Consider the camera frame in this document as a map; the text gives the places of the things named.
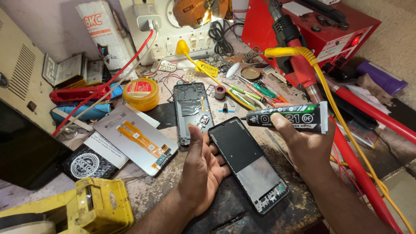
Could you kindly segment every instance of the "yellow tin can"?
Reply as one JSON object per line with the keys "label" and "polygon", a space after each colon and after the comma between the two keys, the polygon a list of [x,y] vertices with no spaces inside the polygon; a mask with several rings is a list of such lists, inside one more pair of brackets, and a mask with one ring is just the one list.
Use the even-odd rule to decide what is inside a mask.
{"label": "yellow tin can", "polygon": [[139,78],[126,84],[123,98],[139,111],[148,111],[159,103],[159,86],[152,79]]}

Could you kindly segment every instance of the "yellow cable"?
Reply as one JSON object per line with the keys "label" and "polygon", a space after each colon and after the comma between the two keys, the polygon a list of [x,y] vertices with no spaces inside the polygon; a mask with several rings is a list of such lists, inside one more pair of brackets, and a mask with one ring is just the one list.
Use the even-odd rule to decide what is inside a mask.
{"label": "yellow cable", "polygon": [[[189,61],[191,61],[193,64],[196,65],[196,62],[193,61],[189,56],[188,56],[188,52],[186,50],[182,50],[183,54],[189,59]],[[207,76],[209,76],[213,81],[215,81],[218,85],[223,85],[221,84],[216,78],[214,78],[213,76],[211,76],[210,74],[204,72]],[[243,103],[238,97],[236,97],[231,91],[229,91],[227,88],[225,88],[225,90],[227,91],[227,93],[233,97],[237,102],[239,102],[241,105],[247,107],[250,110],[256,110],[255,108]]]}
{"label": "yellow cable", "polygon": [[344,131],[347,133],[348,137],[350,138],[352,144],[357,149],[361,158],[364,160],[364,163],[368,167],[368,169],[370,171],[370,174],[371,174],[372,178],[374,179],[375,183],[377,184],[377,186],[379,187],[379,189],[381,190],[381,192],[383,193],[385,198],[388,200],[388,202],[391,204],[391,206],[394,208],[394,210],[397,212],[397,214],[399,214],[400,218],[403,220],[403,223],[406,225],[409,232],[411,234],[415,234],[415,232],[414,232],[413,228],[411,227],[410,223],[407,221],[407,219],[404,217],[403,213],[400,211],[400,209],[396,206],[394,201],[391,199],[391,197],[389,196],[388,191],[386,191],[385,188],[383,187],[382,182],[377,178],[377,175],[376,175],[373,167],[371,166],[370,162],[368,161],[368,159],[364,155],[364,152],[361,150],[361,148],[358,145],[357,141],[355,140],[354,136],[352,135],[352,133],[348,129],[347,124],[345,123],[344,119],[342,118],[341,113],[338,110],[337,105],[335,104],[334,98],[332,97],[331,91],[329,90],[329,87],[328,87],[327,81],[325,80],[324,74],[322,73],[321,68],[318,66],[318,60],[313,55],[313,53],[310,52],[310,50],[305,48],[305,47],[286,47],[286,48],[277,47],[277,48],[266,49],[264,51],[264,55],[266,57],[303,55],[309,61],[309,63],[313,66],[316,73],[318,74],[319,79],[321,80],[322,86],[325,90],[328,101],[331,104],[332,109],[335,112],[335,115],[337,116],[339,122],[341,123],[342,127],[344,128]]}

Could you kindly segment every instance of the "adhesive glue tube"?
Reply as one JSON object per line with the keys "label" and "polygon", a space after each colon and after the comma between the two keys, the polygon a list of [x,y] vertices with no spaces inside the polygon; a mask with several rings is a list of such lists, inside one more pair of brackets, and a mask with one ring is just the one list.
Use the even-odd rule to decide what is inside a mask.
{"label": "adhesive glue tube", "polygon": [[298,131],[328,134],[328,103],[320,102],[288,107],[277,107],[247,112],[246,120],[249,126],[273,127],[270,117],[273,113],[280,113],[292,122]]}

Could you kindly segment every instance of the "orange screwdriver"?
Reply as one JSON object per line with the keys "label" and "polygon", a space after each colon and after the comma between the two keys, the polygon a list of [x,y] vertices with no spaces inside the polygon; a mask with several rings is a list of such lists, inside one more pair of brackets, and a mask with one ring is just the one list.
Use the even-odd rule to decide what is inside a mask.
{"label": "orange screwdriver", "polygon": [[266,87],[266,89],[268,89],[270,92],[276,94],[276,97],[282,101],[282,102],[288,102],[282,95],[280,95],[280,93],[278,93],[275,89],[273,89],[270,85],[264,83],[264,81],[259,80],[263,83],[263,85]]}

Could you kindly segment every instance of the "circuit board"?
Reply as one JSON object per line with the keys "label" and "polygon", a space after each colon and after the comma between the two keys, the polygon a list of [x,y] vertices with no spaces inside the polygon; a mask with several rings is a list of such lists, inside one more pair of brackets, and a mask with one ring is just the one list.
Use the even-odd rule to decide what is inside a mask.
{"label": "circuit board", "polygon": [[214,126],[214,123],[203,83],[175,85],[173,90],[179,143],[186,146],[191,140],[188,124],[198,126],[204,133]]}

